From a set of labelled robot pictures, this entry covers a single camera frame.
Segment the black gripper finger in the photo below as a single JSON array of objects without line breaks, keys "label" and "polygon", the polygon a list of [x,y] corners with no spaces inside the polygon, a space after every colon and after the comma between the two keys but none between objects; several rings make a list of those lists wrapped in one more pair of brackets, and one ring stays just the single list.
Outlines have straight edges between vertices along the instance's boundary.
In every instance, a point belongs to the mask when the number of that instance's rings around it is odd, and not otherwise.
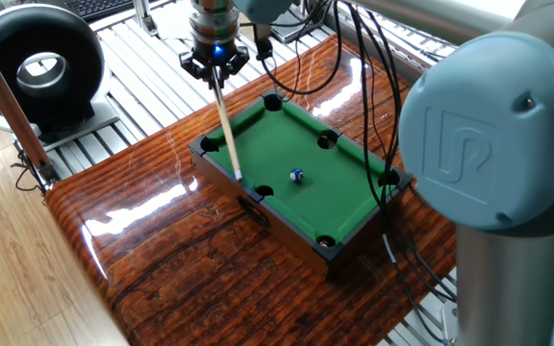
[{"label": "black gripper finger", "polygon": [[187,51],[178,55],[180,65],[194,79],[208,84],[209,89],[214,88],[213,65],[205,61],[194,51]]},{"label": "black gripper finger", "polygon": [[249,52],[246,47],[238,46],[230,56],[219,64],[220,82],[224,83],[230,76],[236,75],[248,63]]}]

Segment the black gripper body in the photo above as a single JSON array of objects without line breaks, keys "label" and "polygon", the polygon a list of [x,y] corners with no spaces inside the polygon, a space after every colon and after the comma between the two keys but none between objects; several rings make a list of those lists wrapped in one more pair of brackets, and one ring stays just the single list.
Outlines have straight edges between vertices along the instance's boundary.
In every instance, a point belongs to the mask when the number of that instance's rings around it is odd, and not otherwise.
[{"label": "black gripper body", "polygon": [[192,49],[192,61],[201,66],[226,66],[238,52],[233,40],[224,43],[196,40]]}]

